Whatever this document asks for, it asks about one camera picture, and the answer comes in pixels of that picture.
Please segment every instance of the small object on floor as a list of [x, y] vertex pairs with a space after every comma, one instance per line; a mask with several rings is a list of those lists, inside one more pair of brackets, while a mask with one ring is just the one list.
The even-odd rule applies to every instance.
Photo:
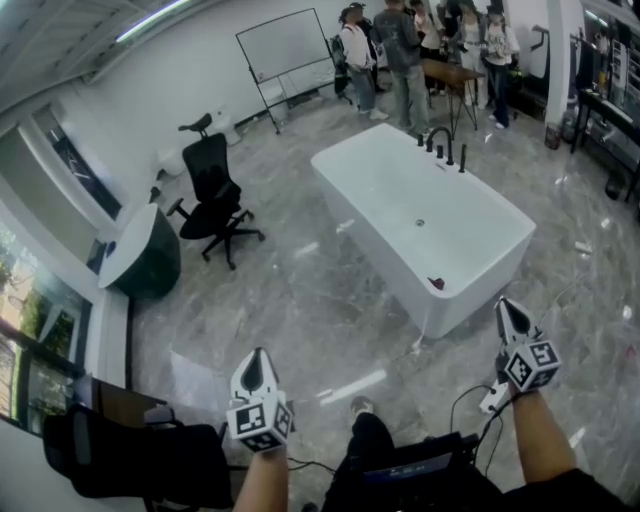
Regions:
[[374, 108], [371, 111], [369, 119], [371, 119], [372, 121], [386, 121], [387, 119], [389, 119], [389, 115], [385, 114], [384, 112], [380, 112], [377, 108]]
[[589, 244], [583, 244], [582, 242], [576, 242], [576, 251], [583, 254], [593, 254], [593, 247]]
[[373, 402], [366, 396], [357, 396], [351, 402], [351, 425], [353, 426], [362, 413], [373, 414]]

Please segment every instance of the black chair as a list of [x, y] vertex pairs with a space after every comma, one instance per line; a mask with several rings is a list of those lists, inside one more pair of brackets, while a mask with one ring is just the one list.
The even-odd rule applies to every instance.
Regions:
[[238, 228], [247, 217], [253, 220], [254, 215], [245, 210], [234, 216], [242, 210], [242, 189], [229, 176], [227, 139], [222, 133], [211, 136], [207, 134], [206, 129], [211, 122], [211, 115], [207, 114], [196, 123], [179, 128], [180, 131], [198, 132], [202, 137], [202, 140], [182, 152], [200, 204], [189, 214], [182, 208], [181, 198], [169, 208], [167, 214], [171, 216], [178, 212], [186, 219], [180, 230], [180, 236], [186, 240], [202, 240], [215, 235], [213, 242], [202, 253], [205, 261], [209, 261], [208, 253], [224, 242], [227, 263], [231, 270], [235, 270], [236, 265], [231, 261], [231, 238], [258, 235], [258, 239], [263, 242], [266, 237], [256, 229]]
[[42, 436], [47, 462], [85, 498], [166, 500], [189, 510], [232, 507], [230, 468], [216, 430], [185, 427], [168, 407], [149, 413], [147, 428], [124, 427], [81, 405], [48, 416]]

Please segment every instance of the wooden table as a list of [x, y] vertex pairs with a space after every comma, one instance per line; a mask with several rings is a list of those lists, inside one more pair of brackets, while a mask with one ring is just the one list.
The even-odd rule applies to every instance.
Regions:
[[[478, 130], [478, 118], [476, 117], [476, 108], [472, 104], [471, 112], [469, 107], [465, 104], [465, 91], [469, 87], [471, 96], [473, 97], [473, 80], [484, 77], [482, 73], [465, 69], [457, 64], [450, 64], [448, 62], [439, 62], [437, 60], [423, 59], [422, 69], [425, 76], [434, 78], [447, 85], [449, 89], [449, 119], [451, 120], [451, 136], [455, 139], [456, 131], [458, 129], [458, 122], [460, 121], [460, 112], [462, 107], [467, 111], [469, 119], [473, 123], [476, 131]], [[458, 105], [458, 113], [455, 114], [453, 95], [458, 96], [460, 104]]]

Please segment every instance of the cable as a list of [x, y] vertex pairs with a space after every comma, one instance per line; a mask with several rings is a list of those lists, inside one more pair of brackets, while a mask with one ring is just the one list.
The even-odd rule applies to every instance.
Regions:
[[509, 400], [507, 400], [505, 403], [503, 403], [500, 407], [498, 407], [495, 412], [493, 413], [493, 415], [491, 416], [491, 419], [489, 419], [489, 421], [487, 421], [487, 424], [484, 426], [484, 430], [482, 431], [482, 435], [480, 436], [480, 440], [478, 441], [478, 446], [476, 446], [476, 451], [473, 455], [473, 465], [476, 465], [477, 459], [478, 459], [478, 451], [480, 451], [480, 445], [482, 444], [482, 441], [484, 441], [484, 438], [487, 436], [487, 432], [489, 432], [489, 429], [491, 428], [491, 423], [493, 422], [493, 420], [495, 420], [496, 418], [499, 418], [500, 415], [502, 414], [502, 412], [509, 407], [511, 404], [517, 402], [522, 396], [526, 395], [526, 393], [517, 393], [515, 395], [513, 395], [511, 398], [509, 398]]
[[335, 469], [322, 464], [322, 462], [316, 462], [315, 460], [298, 460], [298, 459], [294, 459], [293, 457], [287, 457], [287, 460], [290, 460], [291, 462], [295, 462], [296, 464], [301, 464], [297, 468], [290, 468], [289, 471], [298, 471], [299, 469], [308, 468], [309, 466], [318, 466], [323, 469], [326, 469], [332, 475], [336, 474]]
[[491, 466], [491, 462], [493, 461], [493, 456], [495, 455], [496, 450], [498, 449], [498, 443], [500, 443], [500, 436], [502, 436], [502, 430], [504, 429], [504, 421], [502, 419], [502, 416], [498, 416], [498, 419], [500, 420], [500, 430], [498, 430], [498, 437], [496, 438], [496, 444], [493, 445], [493, 450], [491, 451], [491, 456], [489, 457], [489, 462], [487, 462], [487, 467], [484, 470], [485, 478], [488, 478], [489, 466]]
[[496, 394], [496, 390], [493, 389], [491, 386], [487, 386], [486, 384], [480, 384], [479, 386], [474, 386], [471, 389], [468, 389], [467, 391], [465, 391], [464, 393], [462, 393], [455, 402], [453, 402], [453, 405], [451, 406], [451, 418], [449, 420], [449, 433], [453, 434], [453, 412], [456, 408], [457, 403], [462, 400], [465, 396], [467, 396], [469, 393], [472, 393], [473, 391], [476, 391], [478, 389], [486, 389], [488, 391], [491, 392], [492, 395]]

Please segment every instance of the white freestanding bathtub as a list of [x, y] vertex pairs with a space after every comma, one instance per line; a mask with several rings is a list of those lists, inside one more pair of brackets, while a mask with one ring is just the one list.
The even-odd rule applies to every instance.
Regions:
[[[312, 159], [329, 209], [419, 329], [440, 338], [513, 277], [536, 225], [473, 174], [381, 124]], [[442, 279], [439, 290], [430, 281]]]

